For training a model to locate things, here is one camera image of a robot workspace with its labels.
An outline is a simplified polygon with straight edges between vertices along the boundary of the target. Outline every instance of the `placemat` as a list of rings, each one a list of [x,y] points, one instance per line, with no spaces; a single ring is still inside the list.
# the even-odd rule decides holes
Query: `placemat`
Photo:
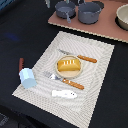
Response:
[[[128,31],[120,28],[120,26],[118,26],[118,24],[115,21],[117,9],[120,6],[128,3],[115,2],[115,1],[102,1],[102,2],[104,3],[104,8],[99,15],[98,21],[94,24],[87,25],[81,23],[78,20],[78,6],[76,7],[76,16],[71,19],[71,23],[68,23],[67,19],[62,19],[58,17],[56,15],[56,12],[54,12],[53,15],[49,18],[48,23],[52,25],[128,43],[128,36],[127,36]]]
[[[43,76],[42,72],[46,70],[56,74],[54,64],[59,57],[63,56],[57,50],[58,48],[98,60],[97,63],[82,61],[83,72],[79,77],[72,79],[72,81],[84,85],[84,90]],[[19,85],[13,95],[79,128],[87,128],[113,49],[114,46],[110,44],[60,31],[32,69],[37,86],[24,89],[22,85]],[[72,100],[53,98],[51,96],[53,89],[69,89],[76,92],[78,97]]]

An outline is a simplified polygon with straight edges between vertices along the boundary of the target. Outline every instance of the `white object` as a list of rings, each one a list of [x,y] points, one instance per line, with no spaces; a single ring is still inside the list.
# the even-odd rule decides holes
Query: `white object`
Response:
[[[122,28],[128,30],[128,4],[123,5],[117,9],[117,17]]]
[[[24,68],[20,71],[19,75],[21,84],[24,86],[24,88],[27,89],[37,84],[32,69]]]
[[[62,90],[62,91],[53,90],[52,96],[53,97],[62,97],[62,98],[74,99],[77,97],[77,94],[74,93],[73,91],[70,91],[70,90]]]

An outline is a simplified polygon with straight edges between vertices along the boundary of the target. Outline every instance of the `pot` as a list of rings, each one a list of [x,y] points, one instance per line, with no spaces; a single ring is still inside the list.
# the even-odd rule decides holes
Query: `pot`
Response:
[[[61,18],[67,18],[67,22],[71,23],[70,17],[75,14],[75,4],[71,1],[66,3],[66,1],[58,2],[55,6],[56,15]]]
[[[128,30],[128,4],[119,7],[116,14],[120,26],[123,29]]]
[[[85,24],[93,24],[98,21],[101,7],[94,2],[85,2],[79,4],[78,19]]]

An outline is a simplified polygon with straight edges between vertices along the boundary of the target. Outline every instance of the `gray pot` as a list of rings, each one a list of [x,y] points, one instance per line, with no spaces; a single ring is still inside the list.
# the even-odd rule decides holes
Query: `gray pot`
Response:
[[[78,7],[78,19],[85,24],[92,24],[98,21],[101,8],[93,2],[84,2]]]
[[[56,15],[61,18],[67,18],[68,23],[71,23],[70,17],[75,14],[75,4],[71,1],[66,3],[66,1],[58,2],[55,6]]]

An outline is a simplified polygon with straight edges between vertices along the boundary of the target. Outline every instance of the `fork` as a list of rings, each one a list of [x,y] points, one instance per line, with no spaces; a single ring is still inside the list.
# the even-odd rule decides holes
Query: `fork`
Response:
[[[68,85],[71,85],[71,86],[76,87],[76,88],[78,88],[78,89],[81,89],[81,90],[84,89],[84,86],[83,86],[83,85],[77,84],[77,83],[72,82],[72,81],[70,81],[70,80],[67,80],[67,79],[65,79],[65,78],[59,78],[59,77],[57,77],[55,74],[52,74],[52,73],[50,73],[50,72],[48,72],[48,71],[44,71],[43,74],[44,74],[44,76],[46,76],[46,77],[48,77],[48,78],[50,78],[50,79],[53,79],[53,80],[60,80],[60,81],[62,81],[63,83],[68,84]]]

